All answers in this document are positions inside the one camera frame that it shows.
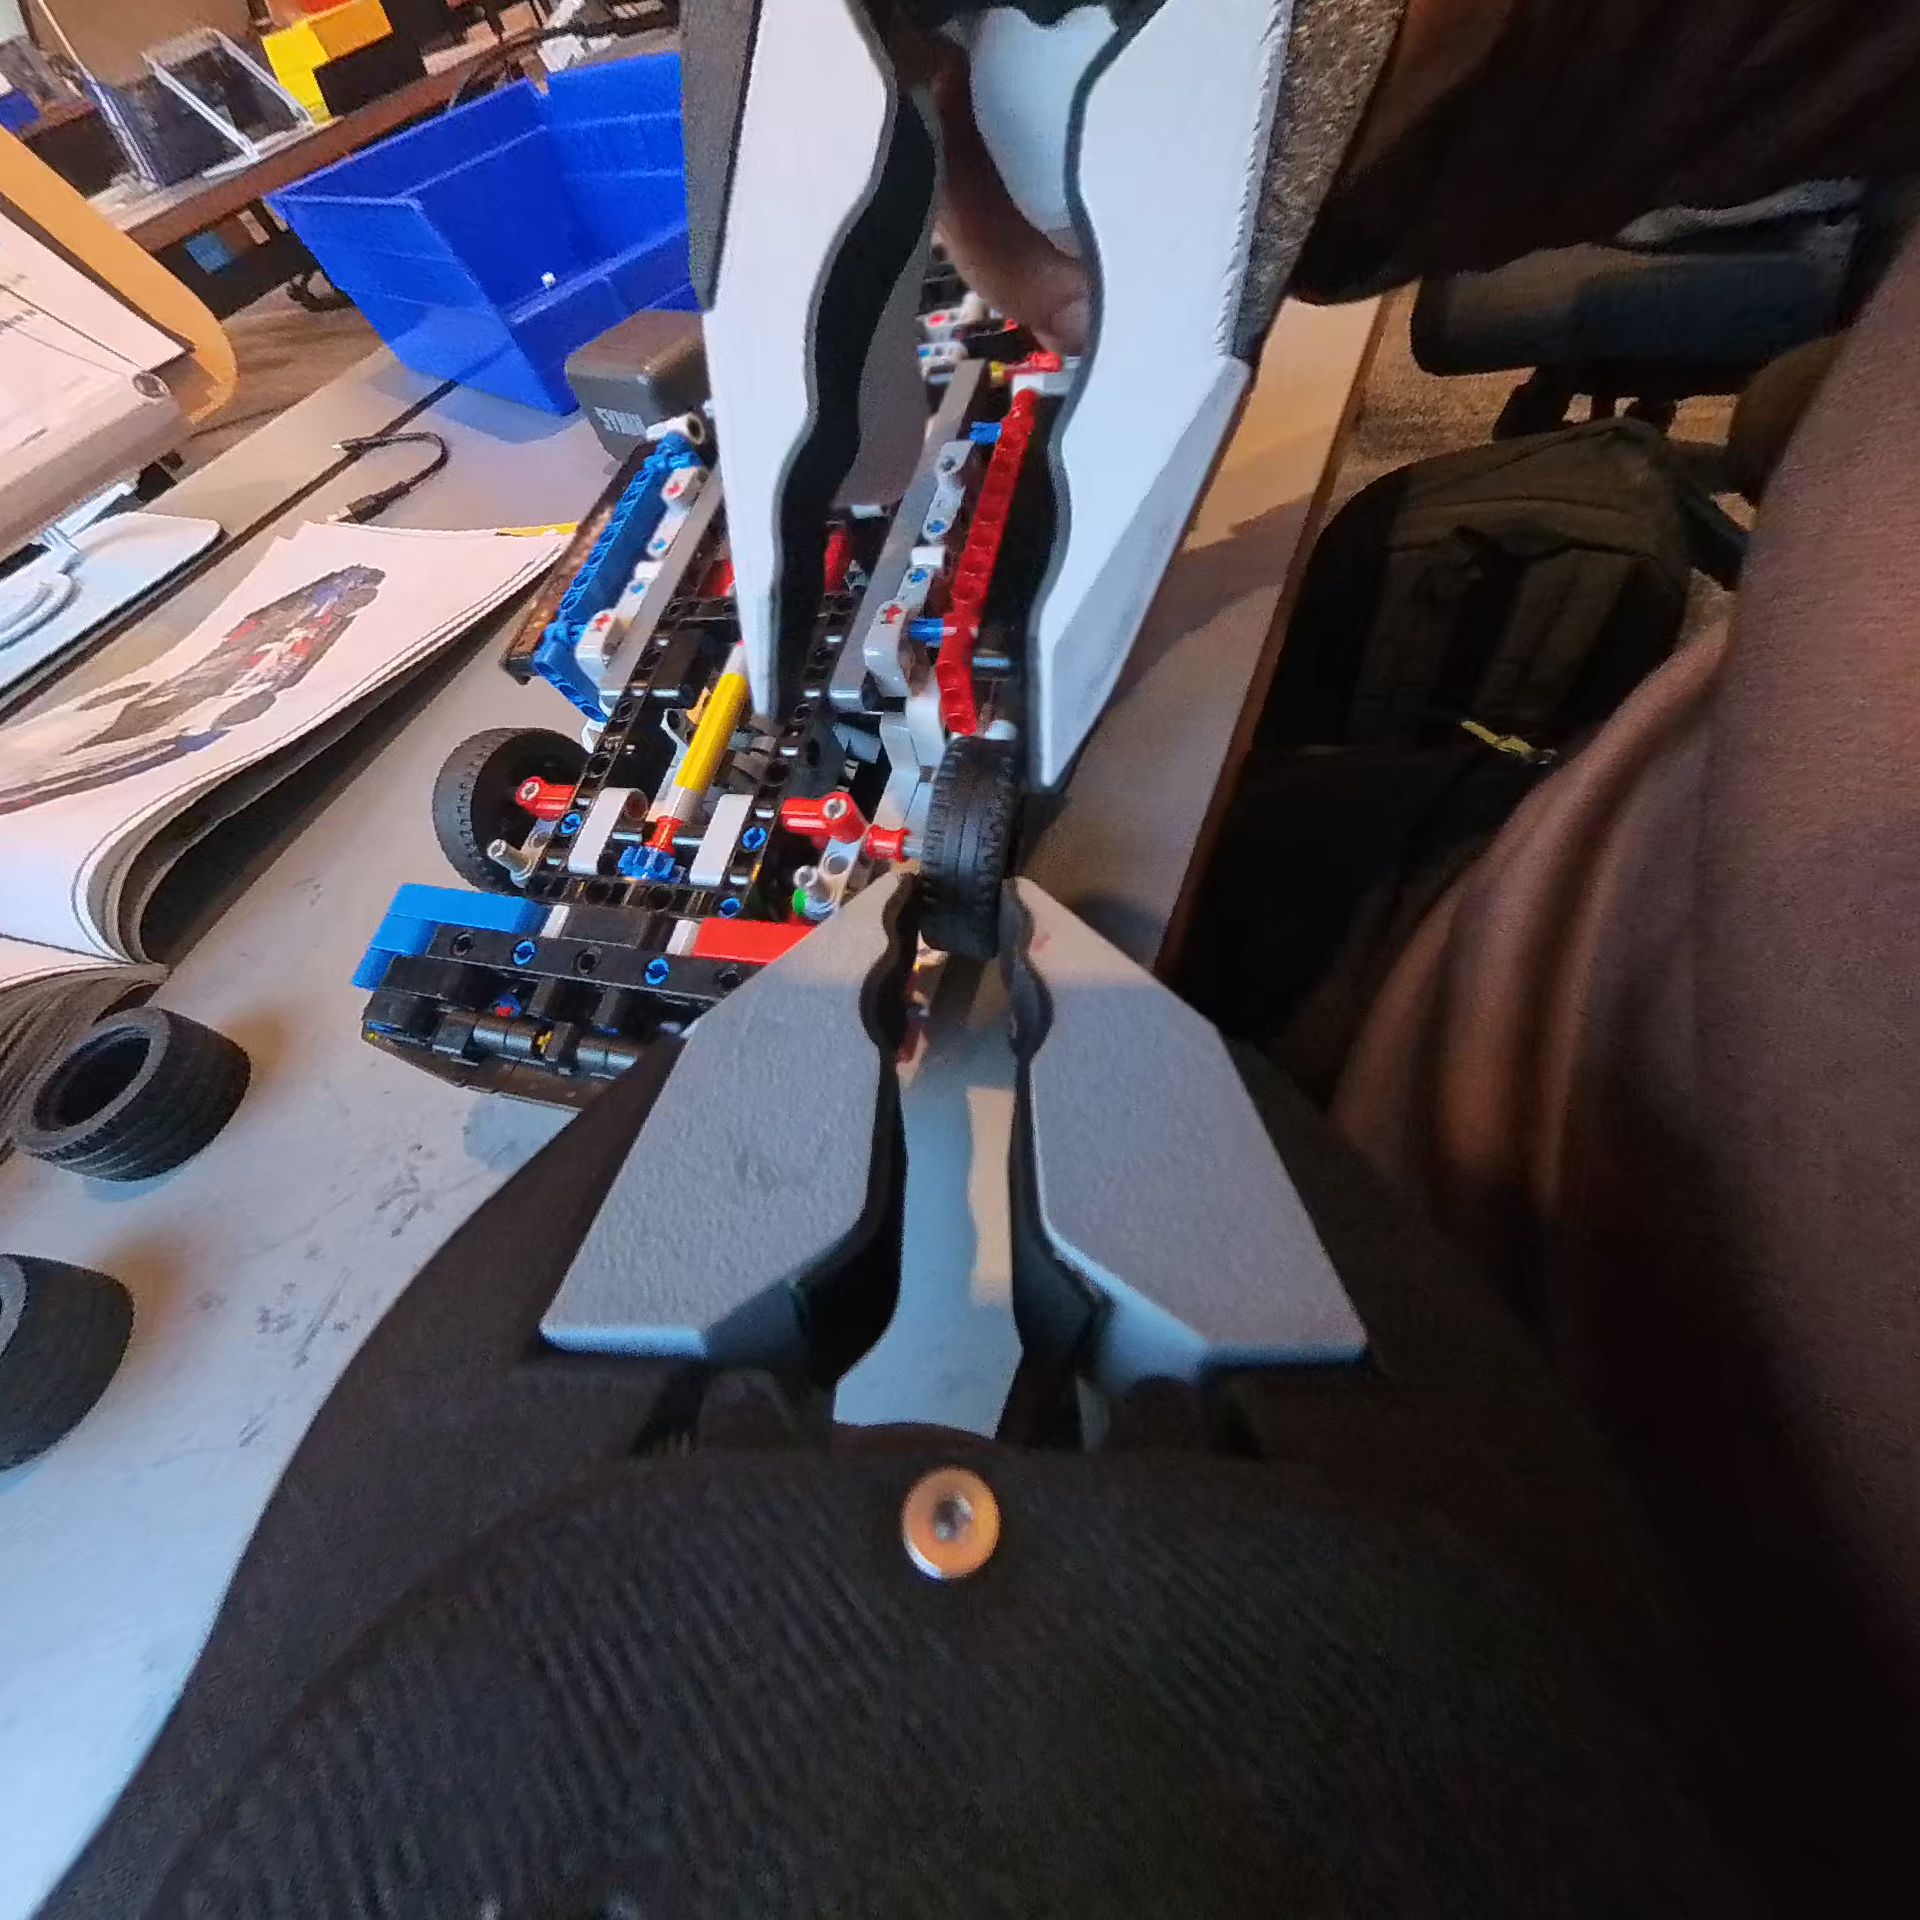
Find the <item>person's dark brown clothing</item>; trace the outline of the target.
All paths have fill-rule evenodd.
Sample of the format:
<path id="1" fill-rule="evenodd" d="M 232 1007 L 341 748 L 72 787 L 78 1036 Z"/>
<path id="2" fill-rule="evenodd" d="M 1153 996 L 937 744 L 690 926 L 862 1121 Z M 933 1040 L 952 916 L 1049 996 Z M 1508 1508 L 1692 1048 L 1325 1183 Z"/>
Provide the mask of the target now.
<path id="1" fill-rule="evenodd" d="M 1335 1092 L 1608 1432 L 1810 1916 L 1914 1916 L 1914 348 L 1908 244 L 1728 621 L 1444 894 Z"/>

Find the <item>clear acrylic box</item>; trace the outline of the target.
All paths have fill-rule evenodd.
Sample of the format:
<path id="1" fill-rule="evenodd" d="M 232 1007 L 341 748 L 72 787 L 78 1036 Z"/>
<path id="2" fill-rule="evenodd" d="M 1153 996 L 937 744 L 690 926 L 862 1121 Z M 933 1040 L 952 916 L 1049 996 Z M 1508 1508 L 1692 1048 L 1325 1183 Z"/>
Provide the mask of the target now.
<path id="1" fill-rule="evenodd" d="M 132 79 L 87 76 L 85 84 L 143 185 L 244 168 L 317 128 L 300 97 L 225 31 L 180 31 L 138 62 Z"/>

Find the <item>person's right forearm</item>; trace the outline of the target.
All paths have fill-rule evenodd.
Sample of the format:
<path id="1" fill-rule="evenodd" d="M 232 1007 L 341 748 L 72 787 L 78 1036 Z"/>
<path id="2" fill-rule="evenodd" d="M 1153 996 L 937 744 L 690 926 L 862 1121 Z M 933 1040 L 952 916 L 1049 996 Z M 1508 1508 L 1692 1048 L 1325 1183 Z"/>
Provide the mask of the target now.
<path id="1" fill-rule="evenodd" d="M 1914 156 L 1914 3 L 1406 4 L 1288 293 L 1487 272 Z"/>

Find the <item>black toy car wheel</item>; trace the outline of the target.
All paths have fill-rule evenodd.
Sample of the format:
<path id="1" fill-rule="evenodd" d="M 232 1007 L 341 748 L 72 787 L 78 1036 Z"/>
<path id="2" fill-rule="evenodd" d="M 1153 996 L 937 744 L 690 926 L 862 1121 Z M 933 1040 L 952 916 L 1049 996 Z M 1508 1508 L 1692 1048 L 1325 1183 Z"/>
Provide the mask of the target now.
<path id="1" fill-rule="evenodd" d="M 521 891 L 526 848 L 568 813 L 585 764 L 580 737 L 545 727 L 469 736 L 442 758 L 429 801 L 450 869 L 480 891 Z"/>
<path id="2" fill-rule="evenodd" d="M 994 960 L 1001 884 L 1016 851 L 1021 755 L 1010 736 L 954 736 L 927 783 L 918 935 L 945 955 Z"/>

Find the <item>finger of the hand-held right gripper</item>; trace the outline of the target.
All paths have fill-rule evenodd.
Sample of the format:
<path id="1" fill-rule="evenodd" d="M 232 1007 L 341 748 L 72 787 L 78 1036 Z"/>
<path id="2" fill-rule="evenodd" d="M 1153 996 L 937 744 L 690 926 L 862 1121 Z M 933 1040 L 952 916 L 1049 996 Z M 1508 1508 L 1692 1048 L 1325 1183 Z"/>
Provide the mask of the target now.
<path id="1" fill-rule="evenodd" d="M 940 139 L 888 4 L 696 6 L 696 302 L 751 711 L 798 696 L 825 524 L 926 431 L 916 300 Z"/>
<path id="2" fill-rule="evenodd" d="M 1057 791 L 1119 684 L 1252 381 L 1239 344 L 1294 4 L 1165 3 L 1077 83 L 1087 349 L 1047 441 L 1053 545 L 1025 621 L 1028 782 Z"/>

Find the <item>blue plastic bin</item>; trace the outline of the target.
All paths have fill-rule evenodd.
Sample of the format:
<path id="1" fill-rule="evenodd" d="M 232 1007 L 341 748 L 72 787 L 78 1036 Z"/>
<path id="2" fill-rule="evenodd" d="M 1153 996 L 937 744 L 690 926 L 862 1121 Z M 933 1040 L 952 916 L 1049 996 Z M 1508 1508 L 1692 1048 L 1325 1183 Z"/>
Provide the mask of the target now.
<path id="1" fill-rule="evenodd" d="M 497 86 L 270 206 L 408 371 L 552 416 L 577 348 L 696 309 L 677 52 Z"/>

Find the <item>person's right hand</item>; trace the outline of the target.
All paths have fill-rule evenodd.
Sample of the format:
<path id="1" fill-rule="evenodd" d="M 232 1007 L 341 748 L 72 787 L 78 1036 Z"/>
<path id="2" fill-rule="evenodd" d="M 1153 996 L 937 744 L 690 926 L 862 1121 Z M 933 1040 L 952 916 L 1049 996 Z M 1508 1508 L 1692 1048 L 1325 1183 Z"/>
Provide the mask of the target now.
<path id="1" fill-rule="evenodd" d="M 945 37 L 926 38 L 916 62 L 944 147 L 933 229 L 951 262 L 1042 349 L 1086 351 L 1093 277 L 1084 261 L 1032 227 L 1008 192 L 973 119 L 969 62 Z"/>

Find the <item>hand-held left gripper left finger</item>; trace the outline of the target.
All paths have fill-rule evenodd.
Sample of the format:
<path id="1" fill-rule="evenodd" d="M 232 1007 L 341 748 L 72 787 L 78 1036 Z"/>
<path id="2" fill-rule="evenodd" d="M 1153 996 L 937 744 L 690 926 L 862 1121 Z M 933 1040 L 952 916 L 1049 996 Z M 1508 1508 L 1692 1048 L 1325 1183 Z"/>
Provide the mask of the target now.
<path id="1" fill-rule="evenodd" d="M 543 1309 L 564 1353 L 862 1357 L 900 1287 L 912 878 L 690 1030 Z"/>

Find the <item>black toy tyre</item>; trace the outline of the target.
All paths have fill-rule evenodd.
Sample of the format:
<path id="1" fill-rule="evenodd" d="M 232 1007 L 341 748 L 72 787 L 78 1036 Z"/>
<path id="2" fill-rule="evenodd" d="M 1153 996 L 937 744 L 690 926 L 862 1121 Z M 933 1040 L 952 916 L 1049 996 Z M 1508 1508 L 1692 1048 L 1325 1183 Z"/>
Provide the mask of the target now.
<path id="1" fill-rule="evenodd" d="M 65 1439 L 96 1408 L 132 1336 L 127 1287 L 101 1271 L 1 1255 L 1 1470 Z"/>
<path id="2" fill-rule="evenodd" d="M 153 1180 L 225 1126 L 249 1078 L 249 1054 L 234 1040 L 138 1006 L 96 1021 L 33 1076 L 16 1150 L 111 1183 Z"/>

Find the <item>grey desk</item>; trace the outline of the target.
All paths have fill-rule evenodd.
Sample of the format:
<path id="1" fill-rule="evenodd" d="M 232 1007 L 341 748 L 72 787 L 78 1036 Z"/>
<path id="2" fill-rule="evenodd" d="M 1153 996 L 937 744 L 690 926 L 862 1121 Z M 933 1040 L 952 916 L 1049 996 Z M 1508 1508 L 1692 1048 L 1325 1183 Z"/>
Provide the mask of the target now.
<path id="1" fill-rule="evenodd" d="M 1170 944 L 1292 563 L 1375 349 L 1378 304 L 1292 304 L 1229 451 L 1087 744 L 1039 883 L 1149 967 Z M 561 1112 L 447 1087 L 358 1040 L 349 973 L 393 891 L 442 879 L 440 756 L 543 724 L 493 638 L 465 640 L 346 741 L 300 832 L 160 999 L 247 1046 L 231 1126 L 151 1183 L 4 1165 L 4 1251 L 119 1277 L 127 1357 L 1 1492 L 4 1916 L 31 1916 L 156 1741 L 264 1502 L 341 1372 L 418 1267 Z"/>

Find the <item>black office chair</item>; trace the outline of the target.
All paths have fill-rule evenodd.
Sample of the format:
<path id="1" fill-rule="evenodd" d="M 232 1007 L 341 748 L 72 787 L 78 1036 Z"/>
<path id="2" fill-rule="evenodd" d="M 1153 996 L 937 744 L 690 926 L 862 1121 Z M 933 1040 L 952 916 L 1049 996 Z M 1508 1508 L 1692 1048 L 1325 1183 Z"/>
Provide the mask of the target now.
<path id="1" fill-rule="evenodd" d="M 1626 413 L 1665 429 L 1832 331 L 1855 278 L 1864 188 L 1813 180 L 1733 208 L 1663 208 L 1602 243 L 1426 277 L 1408 344 L 1430 377 L 1516 372 L 1496 438 Z"/>

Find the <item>toy brick car chassis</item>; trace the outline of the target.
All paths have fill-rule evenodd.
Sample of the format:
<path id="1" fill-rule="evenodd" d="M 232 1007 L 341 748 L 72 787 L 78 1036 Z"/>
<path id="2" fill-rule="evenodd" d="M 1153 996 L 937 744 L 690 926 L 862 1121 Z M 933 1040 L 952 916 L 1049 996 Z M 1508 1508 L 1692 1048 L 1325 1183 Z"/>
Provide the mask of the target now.
<path id="1" fill-rule="evenodd" d="M 918 312 L 918 467 L 895 504 L 830 512 L 800 696 L 772 718 L 748 691 L 710 409 L 650 427 L 500 661 L 583 719 L 568 811 L 513 896 L 398 889 L 352 976 L 364 1040 L 580 1107 L 871 883 L 916 894 L 945 744 L 1010 736 L 1024 772 L 1024 615 L 1077 371 L 970 294 Z"/>

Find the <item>black backpack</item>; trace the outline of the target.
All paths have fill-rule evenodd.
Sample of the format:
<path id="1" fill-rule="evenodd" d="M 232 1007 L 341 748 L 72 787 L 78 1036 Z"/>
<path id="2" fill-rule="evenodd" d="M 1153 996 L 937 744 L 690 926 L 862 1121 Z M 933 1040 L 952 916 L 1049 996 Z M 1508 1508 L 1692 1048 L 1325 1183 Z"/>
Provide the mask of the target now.
<path id="1" fill-rule="evenodd" d="M 1513 811 L 1662 664 L 1742 528 L 1636 420 L 1406 463 L 1312 545 L 1177 967 L 1330 1100 L 1388 973 Z"/>

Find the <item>white stand base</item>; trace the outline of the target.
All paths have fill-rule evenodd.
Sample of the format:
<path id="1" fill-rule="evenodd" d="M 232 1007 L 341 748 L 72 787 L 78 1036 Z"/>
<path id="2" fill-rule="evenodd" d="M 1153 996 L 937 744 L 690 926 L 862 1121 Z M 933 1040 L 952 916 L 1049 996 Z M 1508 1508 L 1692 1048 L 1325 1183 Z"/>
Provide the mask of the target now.
<path id="1" fill-rule="evenodd" d="M 96 630 L 204 559 L 220 520 L 168 512 L 117 512 L 65 533 L 1 581 L 1 696 L 23 695 Z"/>

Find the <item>pale wooden display board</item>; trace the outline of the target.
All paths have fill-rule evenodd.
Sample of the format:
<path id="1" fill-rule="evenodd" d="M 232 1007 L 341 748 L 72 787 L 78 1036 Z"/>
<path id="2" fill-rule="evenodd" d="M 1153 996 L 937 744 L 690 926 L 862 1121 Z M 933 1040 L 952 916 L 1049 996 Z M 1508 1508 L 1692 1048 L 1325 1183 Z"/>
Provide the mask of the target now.
<path id="1" fill-rule="evenodd" d="M 180 344 L 160 380 L 182 406 L 185 431 L 225 406 L 234 395 L 237 360 L 223 321 L 8 129 L 1 132 L 1 198 L 16 224 Z"/>

